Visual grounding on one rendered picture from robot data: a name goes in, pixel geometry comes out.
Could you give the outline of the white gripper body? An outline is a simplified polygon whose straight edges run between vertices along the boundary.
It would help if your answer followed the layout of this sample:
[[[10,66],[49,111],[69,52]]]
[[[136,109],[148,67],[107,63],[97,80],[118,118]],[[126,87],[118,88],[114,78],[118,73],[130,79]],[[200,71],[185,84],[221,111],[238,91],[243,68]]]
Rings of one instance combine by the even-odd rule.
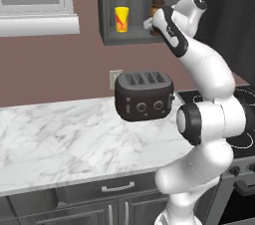
[[[151,31],[152,30],[152,18],[149,17],[147,20],[145,20],[143,22],[143,27],[147,30],[147,31]]]

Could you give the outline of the brown cinnamon bottle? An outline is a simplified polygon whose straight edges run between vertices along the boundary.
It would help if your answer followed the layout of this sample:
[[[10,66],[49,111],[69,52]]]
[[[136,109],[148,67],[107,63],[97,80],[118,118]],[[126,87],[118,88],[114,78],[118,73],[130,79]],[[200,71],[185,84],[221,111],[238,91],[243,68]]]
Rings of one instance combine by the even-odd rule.
[[[150,7],[150,12],[149,12],[149,16],[152,17],[154,15],[154,13],[159,9],[162,8],[164,6],[164,1],[163,0],[153,0],[151,2],[151,7]],[[158,36],[158,33],[155,32],[154,30],[150,31],[150,34],[152,36]]]

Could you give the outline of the yellow cup with red print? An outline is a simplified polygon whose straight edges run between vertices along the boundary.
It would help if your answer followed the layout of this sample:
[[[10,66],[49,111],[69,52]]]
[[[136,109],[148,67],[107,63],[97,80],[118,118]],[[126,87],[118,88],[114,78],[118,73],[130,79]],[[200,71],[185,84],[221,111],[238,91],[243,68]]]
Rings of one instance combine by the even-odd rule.
[[[125,33],[128,30],[129,7],[116,7],[116,31]]]

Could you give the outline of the black four-slot toaster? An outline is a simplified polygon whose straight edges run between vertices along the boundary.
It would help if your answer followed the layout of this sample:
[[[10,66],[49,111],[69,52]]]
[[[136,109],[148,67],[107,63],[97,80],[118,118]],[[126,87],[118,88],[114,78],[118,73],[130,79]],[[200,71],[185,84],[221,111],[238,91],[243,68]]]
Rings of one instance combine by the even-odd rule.
[[[164,118],[171,112],[174,84],[159,71],[121,73],[115,81],[115,107],[126,121]]]

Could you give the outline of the white framed window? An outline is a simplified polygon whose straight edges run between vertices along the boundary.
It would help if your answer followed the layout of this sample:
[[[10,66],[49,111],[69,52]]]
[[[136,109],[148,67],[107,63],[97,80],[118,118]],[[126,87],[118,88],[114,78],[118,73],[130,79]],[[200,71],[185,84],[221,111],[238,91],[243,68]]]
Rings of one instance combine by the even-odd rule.
[[[73,0],[0,0],[0,37],[79,33]]]

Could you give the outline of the black stove with oven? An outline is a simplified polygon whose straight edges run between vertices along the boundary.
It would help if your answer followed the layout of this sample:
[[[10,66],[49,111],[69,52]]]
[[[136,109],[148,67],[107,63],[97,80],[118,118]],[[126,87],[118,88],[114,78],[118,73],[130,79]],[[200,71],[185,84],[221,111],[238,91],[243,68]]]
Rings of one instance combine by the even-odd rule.
[[[241,196],[233,186],[238,180],[255,185],[255,173],[249,170],[249,165],[255,163],[255,125],[227,142],[233,149],[234,160],[219,183],[199,198],[195,216],[202,225],[255,225],[255,194]],[[229,173],[233,166],[240,167],[238,176]]]

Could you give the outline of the grey drawer front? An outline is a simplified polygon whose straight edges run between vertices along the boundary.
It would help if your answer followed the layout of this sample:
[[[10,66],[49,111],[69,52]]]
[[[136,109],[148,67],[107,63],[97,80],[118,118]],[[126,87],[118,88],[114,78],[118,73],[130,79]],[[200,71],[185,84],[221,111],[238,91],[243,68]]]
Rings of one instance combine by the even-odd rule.
[[[118,187],[134,181],[135,187],[119,192],[102,192],[102,186]],[[70,186],[59,187],[56,189],[57,199],[61,203],[72,204],[77,202],[89,201],[98,198],[111,197],[120,194],[146,191],[155,188],[154,173],[143,173],[129,175],[125,177],[112,178]]]

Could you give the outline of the grey cupboard door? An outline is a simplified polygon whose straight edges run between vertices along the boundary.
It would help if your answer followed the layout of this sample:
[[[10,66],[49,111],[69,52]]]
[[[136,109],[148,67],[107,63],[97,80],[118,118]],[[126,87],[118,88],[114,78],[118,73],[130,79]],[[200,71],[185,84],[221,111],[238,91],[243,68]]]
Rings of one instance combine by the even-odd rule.
[[[129,225],[154,225],[166,207],[168,196],[157,190],[131,194],[119,199],[119,223],[125,225],[125,202],[129,204]]]
[[[109,205],[113,207],[114,225],[118,225],[116,200],[61,208],[57,211],[19,217],[21,225],[109,225]]]

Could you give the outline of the white wall socket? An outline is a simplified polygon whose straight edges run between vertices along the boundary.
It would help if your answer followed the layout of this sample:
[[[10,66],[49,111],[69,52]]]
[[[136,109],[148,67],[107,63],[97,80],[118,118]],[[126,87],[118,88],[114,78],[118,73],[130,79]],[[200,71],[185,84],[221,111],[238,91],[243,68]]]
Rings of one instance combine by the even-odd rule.
[[[117,77],[122,73],[122,70],[112,70],[110,71],[110,89],[113,90],[115,88],[115,81]]]

